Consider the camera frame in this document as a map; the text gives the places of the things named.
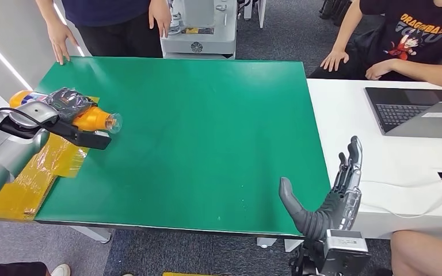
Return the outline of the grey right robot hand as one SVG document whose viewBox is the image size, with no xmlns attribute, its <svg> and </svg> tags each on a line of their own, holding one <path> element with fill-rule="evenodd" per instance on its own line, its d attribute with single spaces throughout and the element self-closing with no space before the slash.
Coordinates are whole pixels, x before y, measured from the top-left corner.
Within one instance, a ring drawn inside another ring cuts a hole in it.
<svg viewBox="0 0 442 276">
<path fill-rule="evenodd" d="M 349 156 L 339 153 L 340 165 L 334 185 L 314 212 L 305 209 L 295 197 L 290 180 L 280 178 L 279 197 L 296 229 L 307 239 L 322 240 L 328 229 L 347 231 L 354 225 L 362 197 L 359 184 L 363 148 L 357 136 L 351 137 L 347 149 Z"/>
</svg>

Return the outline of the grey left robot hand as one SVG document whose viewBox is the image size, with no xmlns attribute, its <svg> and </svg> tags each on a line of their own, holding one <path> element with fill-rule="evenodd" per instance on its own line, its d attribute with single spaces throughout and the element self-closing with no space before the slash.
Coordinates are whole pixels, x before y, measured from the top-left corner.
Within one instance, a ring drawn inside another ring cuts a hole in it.
<svg viewBox="0 0 442 276">
<path fill-rule="evenodd" d="M 45 97 L 44 102 L 54 108 L 62 121 L 72 123 L 88 109 L 97 106 L 89 97 L 76 89 L 63 87 Z"/>
</svg>

